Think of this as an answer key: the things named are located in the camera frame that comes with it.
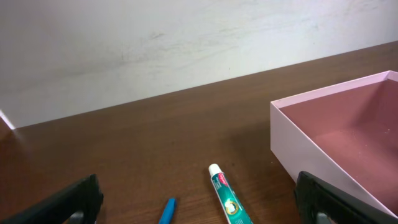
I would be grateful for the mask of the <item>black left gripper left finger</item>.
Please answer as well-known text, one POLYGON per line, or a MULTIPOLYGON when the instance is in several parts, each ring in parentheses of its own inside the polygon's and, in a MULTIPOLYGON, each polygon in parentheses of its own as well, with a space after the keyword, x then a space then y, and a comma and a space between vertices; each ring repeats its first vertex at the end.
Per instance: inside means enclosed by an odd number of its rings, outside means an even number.
POLYGON ((96 223, 104 195, 91 174, 1 223, 96 223))

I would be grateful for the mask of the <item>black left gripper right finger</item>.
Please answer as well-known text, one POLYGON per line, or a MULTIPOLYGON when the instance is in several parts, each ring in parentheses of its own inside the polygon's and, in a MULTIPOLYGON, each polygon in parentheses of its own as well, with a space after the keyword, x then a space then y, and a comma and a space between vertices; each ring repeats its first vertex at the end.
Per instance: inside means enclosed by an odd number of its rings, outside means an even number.
POLYGON ((397 224, 397 218, 301 171, 294 190, 302 223, 397 224))

